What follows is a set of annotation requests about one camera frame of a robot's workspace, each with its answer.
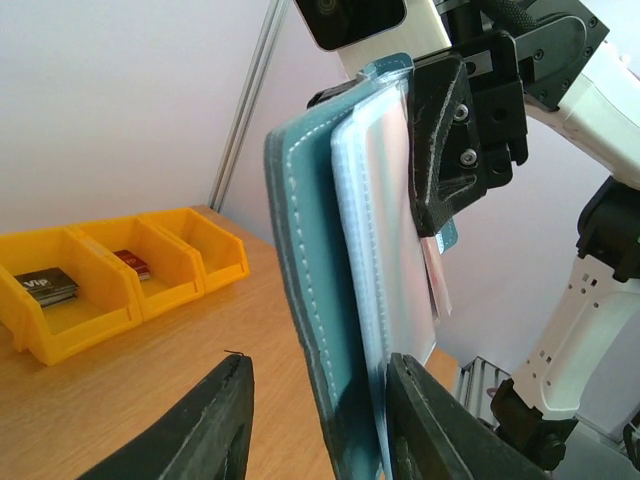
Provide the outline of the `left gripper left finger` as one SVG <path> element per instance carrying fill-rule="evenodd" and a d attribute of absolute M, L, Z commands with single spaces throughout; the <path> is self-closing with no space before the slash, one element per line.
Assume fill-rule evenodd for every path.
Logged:
<path fill-rule="evenodd" d="M 254 417 L 249 356 L 232 353 L 83 479 L 244 479 Z"/>

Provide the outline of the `black VIP credit card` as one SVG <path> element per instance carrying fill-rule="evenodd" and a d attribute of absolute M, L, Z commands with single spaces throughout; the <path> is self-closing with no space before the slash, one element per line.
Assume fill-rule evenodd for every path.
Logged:
<path fill-rule="evenodd" d="M 23 273 L 15 279 L 41 307 L 73 299 L 79 289 L 78 284 L 58 267 Z"/>

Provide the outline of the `blue card holder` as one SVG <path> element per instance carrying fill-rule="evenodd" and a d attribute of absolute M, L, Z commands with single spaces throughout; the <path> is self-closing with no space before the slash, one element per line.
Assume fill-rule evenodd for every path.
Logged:
<path fill-rule="evenodd" d="M 386 368 L 429 359 L 438 304 L 409 201 L 404 53 L 374 61 L 266 137 L 273 237 L 324 441 L 339 479 L 391 478 Z"/>

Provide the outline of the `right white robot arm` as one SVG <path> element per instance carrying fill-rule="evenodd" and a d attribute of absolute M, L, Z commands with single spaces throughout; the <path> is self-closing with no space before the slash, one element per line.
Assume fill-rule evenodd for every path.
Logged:
<path fill-rule="evenodd" d="M 409 199 L 421 237 L 506 185 L 534 117 L 609 172 L 578 220 L 572 275 L 534 351 L 498 388 L 497 436 L 544 471 L 564 459 L 585 387 L 639 309 L 639 81 L 579 1 L 301 1 L 350 73 L 414 59 Z"/>

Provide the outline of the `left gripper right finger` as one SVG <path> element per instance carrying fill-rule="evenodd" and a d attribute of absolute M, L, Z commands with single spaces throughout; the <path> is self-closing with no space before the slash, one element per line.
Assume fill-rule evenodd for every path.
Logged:
<path fill-rule="evenodd" d="M 548 475 L 482 425 L 410 355 L 386 373 L 394 479 L 546 479 Z"/>

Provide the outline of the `red VIP credit card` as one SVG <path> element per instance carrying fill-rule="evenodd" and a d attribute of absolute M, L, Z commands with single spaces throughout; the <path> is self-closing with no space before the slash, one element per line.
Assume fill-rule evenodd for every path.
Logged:
<path fill-rule="evenodd" d="M 436 237 L 422 238 L 421 244 L 437 318 L 444 320 L 451 315 L 452 304 L 444 276 L 439 244 Z"/>

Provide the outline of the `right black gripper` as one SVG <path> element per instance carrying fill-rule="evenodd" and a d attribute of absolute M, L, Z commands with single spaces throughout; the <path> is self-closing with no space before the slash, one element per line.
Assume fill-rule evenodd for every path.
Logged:
<path fill-rule="evenodd" d="M 433 237 L 488 190 L 507 185 L 527 160 L 523 82 L 515 42 L 499 31 L 416 59 L 378 59 L 307 105 L 348 91 L 367 74 L 401 68 L 408 71 L 411 211 L 418 235 Z"/>

